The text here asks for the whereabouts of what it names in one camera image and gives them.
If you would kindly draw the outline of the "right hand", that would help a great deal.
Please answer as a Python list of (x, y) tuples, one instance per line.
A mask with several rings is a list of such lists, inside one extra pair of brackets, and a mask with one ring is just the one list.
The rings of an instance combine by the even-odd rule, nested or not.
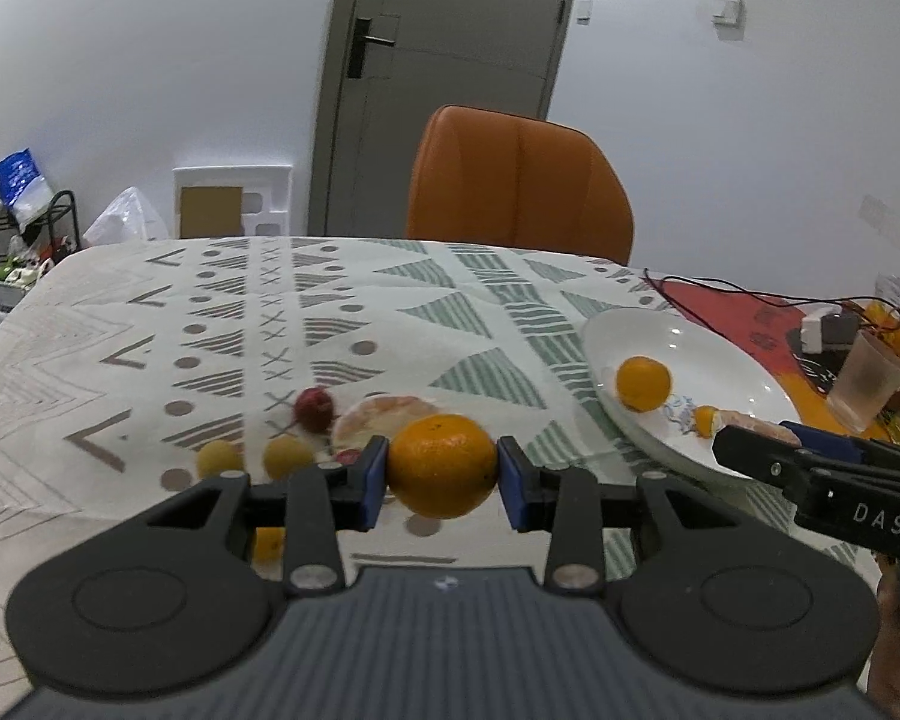
[(866, 694), (889, 717), (900, 718), (900, 603), (898, 571), (886, 554), (873, 554), (881, 577), (877, 588), (880, 630), (870, 658)]

